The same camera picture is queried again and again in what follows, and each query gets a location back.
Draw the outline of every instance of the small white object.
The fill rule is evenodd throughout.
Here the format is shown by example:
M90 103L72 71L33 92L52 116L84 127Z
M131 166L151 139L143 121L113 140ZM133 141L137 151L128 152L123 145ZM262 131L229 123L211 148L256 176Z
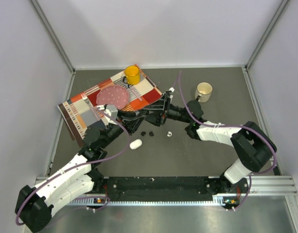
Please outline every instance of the small white object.
M104 105L98 105L97 108L98 108L99 110L104 110L104 109L105 109L105 106L104 106Z
M131 142L129 144L129 147L132 149L132 150L135 150L137 149L138 147L140 147L142 145L142 141L140 139L136 139L135 141Z
M58 170L61 175L65 174L66 172L63 169Z

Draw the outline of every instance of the white mug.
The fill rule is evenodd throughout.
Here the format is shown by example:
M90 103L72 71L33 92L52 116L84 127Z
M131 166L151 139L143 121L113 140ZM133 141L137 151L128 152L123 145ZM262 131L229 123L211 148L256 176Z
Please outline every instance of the white mug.
M212 93L212 86L209 83L200 83L196 87L195 98L200 96L198 101L201 103L205 103L209 100L211 93Z

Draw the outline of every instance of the checkered tablecloth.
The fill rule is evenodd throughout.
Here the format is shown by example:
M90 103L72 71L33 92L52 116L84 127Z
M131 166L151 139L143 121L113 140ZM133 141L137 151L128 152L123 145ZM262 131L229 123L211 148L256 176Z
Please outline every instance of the checkered tablecloth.
M123 86L129 93L129 102L122 111L129 112L141 109L157 101L161 97L162 93L160 90L141 69L141 80L137 85L130 85L128 88L127 85L123 83L124 76L124 72L122 71L104 82L84 91L83 93L87 95L90 104L96 108L97 95L100 90L110 85ZM131 88L139 97L141 97L141 100L136 97ZM82 99L81 94L83 93L79 93L78 95L58 105L72 139L75 139L79 146L83 146L83 138L87 127L97 123L98 121L89 105Z

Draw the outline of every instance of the pink foam disc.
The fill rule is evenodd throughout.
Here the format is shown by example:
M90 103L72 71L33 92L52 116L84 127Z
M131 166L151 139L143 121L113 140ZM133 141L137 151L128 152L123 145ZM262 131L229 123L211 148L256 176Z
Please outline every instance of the pink foam disc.
M119 85L107 86L102 89L98 95L97 105L113 104L117 109L122 109L128 104L129 93Z

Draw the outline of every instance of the white wall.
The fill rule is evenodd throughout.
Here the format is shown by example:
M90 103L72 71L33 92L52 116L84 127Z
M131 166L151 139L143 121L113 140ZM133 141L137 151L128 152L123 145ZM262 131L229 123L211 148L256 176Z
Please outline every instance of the white wall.
M70 72L27 0L0 1L0 233L19 190L44 175Z
M298 0L288 8L251 70L280 167L298 189Z
M38 0L76 68L246 64L281 0Z

